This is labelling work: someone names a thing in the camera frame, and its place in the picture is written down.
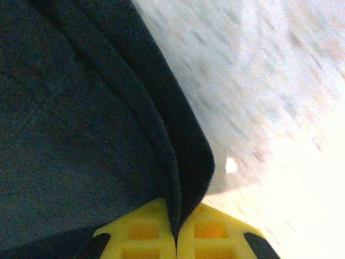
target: yellow plastic object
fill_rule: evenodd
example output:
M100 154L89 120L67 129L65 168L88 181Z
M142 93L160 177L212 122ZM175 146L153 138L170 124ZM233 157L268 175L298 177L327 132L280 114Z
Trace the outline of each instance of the yellow plastic object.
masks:
M178 234L178 259L257 259L244 234L260 231L201 203Z
M177 250L164 199L98 229L110 234L100 259L257 259L245 233L257 229L201 203L178 234Z
M164 199L156 199L105 225L94 237L109 233L101 259L176 259Z

